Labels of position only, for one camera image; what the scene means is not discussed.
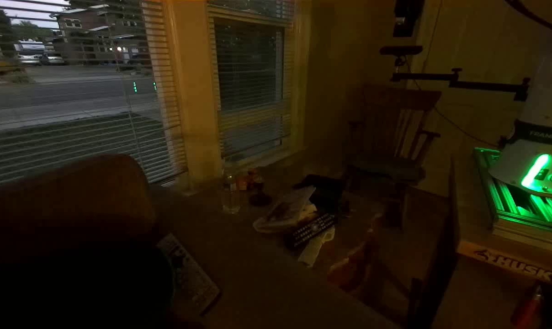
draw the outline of window frame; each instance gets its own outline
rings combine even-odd
[[[224,133],[220,128],[220,93],[211,33],[213,15],[233,16],[233,11],[209,9],[207,0],[174,0],[165,2],[169,13],[171,49],[176,58],[172,75],[178,79],[178,95],[182,106],[182,135],[185,135],[185,157],[189,175],[178,179],[172,186],[187,194],[216,186],[224,177]],[[289,128],[289,146],[273,150],[257,157],[233,163],[240,168],[266,166],[291,157],[304,150],[304,108],[308,90],[308,58],[311,44],[311,2],[293,2],[293,20],[286,35],[284,71],[284,104],[289,104],[286,124]]]

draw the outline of tree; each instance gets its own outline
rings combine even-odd
[[[21,24],[15,24],[13,26],[13,31],[17,35],[19,40],[46,40],[46,38],[52,38],[54,37],[54,31],[48,29],[48,27],[41,27],[41,26],[35,26],[28,20],[21,22]]]
[[[211,4],[275,18],[286,18],[289,15],[289,0],[211,0]]]
[[[15,42],[17,42],[17,37],[12,27],[12,22],[6,16],[6,13],[0,9],[0,49],[6,57],[17,55]]]
[[[107,4],[114,9],[125,9],[125,7],[136,7],[141,2],[140,0],[70,0],[70,7],[90,7],[101,4]]]

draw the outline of street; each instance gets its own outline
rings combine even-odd
[[[0,130],[121,111],[158,117],[158,95],[149,75],[110,66],[35,66],[32,82],[0,84]]]
[[[32,82],[0,80],[0,183],[114,152],[149,181],[176,174],[152,77],[109,66],[28,68]]]

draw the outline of power line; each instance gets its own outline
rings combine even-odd
[[[538,16],[534,11],[531,11],[522,0],[507,0],[509,5],[512,5],[518,13],[525,15],[527,18],[552,29],[552,22]]]
[[[439,117],[443,117],[448,124],[452,124],[456,130],[459,130],[463,135],[467,135],[467,137],[474,139],[474,141],[480,141],[480,143],[483,143],[483,144],[494,146],[494,148],[498,146],[498,144],[494,144],[494,143],[491,143],[491,141],[487,141],[487,139],[481,139],[481,137],[478,137],[478,135],[467,132],[461,124],[458,124],[458,122],[456,122],[454,119],[450,119],[447,113],[439,111],[438,106],[434,108],[434,111],[436,111]]]

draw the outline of wooden chair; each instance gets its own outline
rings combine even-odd
[[[450,285],[450,280],[458,267],[458,241],[459,227],[456,214],[456,181],[454,168],[450,172],[450,197],[448,214],[441,225],[441,234],[438,245],[434,247],[432,260],[428,263],[425,278],[414,278],[408,294],[406,314],[399,314],[397,320],[405,329],[430,329],[434,325],[436,314],[441,307],[443,296]],[[375,232],[368,230],[364,241],[348,252],[344,260],[330,267],[330,283],[350,292],[359,300],[366,300],[368,291],[364,287],[368,281],[377,280],[379,267],[375,260]]]
[[[421,166],[432,143],[439,137],[425,130],[428,111],[436,108],[441,91],[405,90],[394,86],[364,86],[357,97],[357,115],[352,124],[350,188],[364,175],[386,177],[394,183],[394,219],[403,227],[408,214],[408,192],[423,177]]]

